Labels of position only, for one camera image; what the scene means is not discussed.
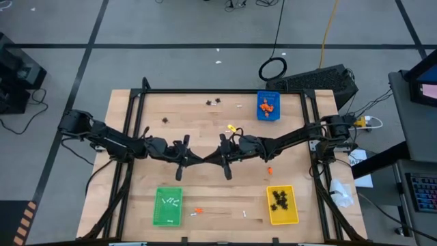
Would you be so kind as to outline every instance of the plastic bag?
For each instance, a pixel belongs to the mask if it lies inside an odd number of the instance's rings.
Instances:
[[[339,180],[333,179],[330,183],[329,191],[331,192],[331,198],[337,206],[347,208],[354,203],[350,185],[348,184],[341,184]]]

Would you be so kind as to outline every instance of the computer monitor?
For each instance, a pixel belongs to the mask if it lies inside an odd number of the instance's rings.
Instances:
[[[437,50],[411,70],[402,73],[410,83],[411,101],[437,107]]]

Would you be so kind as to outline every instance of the yellow bin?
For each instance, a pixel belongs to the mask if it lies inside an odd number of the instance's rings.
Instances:
[[[283,209],[277,205],[277,201],[274,198],[273,192],[281,193],[285,192],[287,198],[288,208]],[[296,199],[294,198],[293,186],[281,185],[267,187],[267,200],[268,200],[268,213],[270,214],[270,222],[272,225],[286,225],[299,223],[298,208],[296,206]],[[276,210],[272,209],[272,205],[275,204]]]

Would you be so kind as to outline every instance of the yellow cable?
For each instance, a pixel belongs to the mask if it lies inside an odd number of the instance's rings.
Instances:
[[[335,12],[337,11],[337,4],[338,4],[338,3],[339,3],[339,0],[335,0],[335,3],[334,3],[334,9],[333,9],[333,12],[330,14],[330,18],[329,18],[328,26],[326,27],[326,31],[325,31],[325,36],[323,37],[323,43],[322,43],[322,54],[320,55],[319,68],[322,68],[323,58],[324,58],[324,52],[325,52],[325,42],[326,42],[326,37],[327,37],[328,32],[329,32],[329,29],[330,29],[330,24],[332,23],[332,21],[333,21],[333,19],[334,19]]]

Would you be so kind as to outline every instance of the wooden tabletop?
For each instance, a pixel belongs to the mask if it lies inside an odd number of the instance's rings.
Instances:
[[[114,90],[109,102],[105,122],[119,131],[123,129],[128,95],[129,90]],[[316,91],[316,96],[320,116],[337,114],[332,91]],[[221,99],[217,106],[205,104],[215,98]],[[146,94],[140,131],[149,126],[148,134],[163,137],[170,144],[188,134],[191,150],[204,157],[216,150],[220,144],[219,134],[225,133],[228,124],[242,127],[245,135],[260,137],[279,137],[304,125],[298,95],[281,95],[281,119],[276,122],[257,120],[256,98],[256,94]],[[137,106],[136,102],[130,135]],[[166,124],[162,122],[164,117],[169,120]],[[106,153],[97,154],[94,171],[108,158]],[[337,158],[348,162],[345,154],[337,154]],[[269,166],[273,168],[272,175],[267,172]],[[221,167],[203,164],[184,169],[182,181],[178,182],[175,180],[178,168],[175,163],[135,160],[122,240],[180,242],[181,237],[186,236],[192,242],[269,243],[273,237],[278,237],[282,243],[322,243],[320,214],[309,167],[307,143],[284,150],[267,164],[259,158],[232,163],[231,180],[226,180]],[[344,163],[336,162],[330,165],[330,170],[333,178],[351,186],[354,204],[340,210],[355,230],[367,237],[351,169]],[[115,164],[111,164],[92,180],[77,236],[89,232],[107,208],[114,171]],[[299,224],[270,224],[266,197],[266,187],[270,185],[293,186]],[[152,225],[157,187],[183,188],[180,227]],[[203,208],[204,213],[191,217],[195,208]],[[326,209],[330,234],[334,238],[332,216],[328,207]],[[246,217],[243,217],[242,211],[245,211]],[[115,235],[118,213],[117,209],[111,236]]]

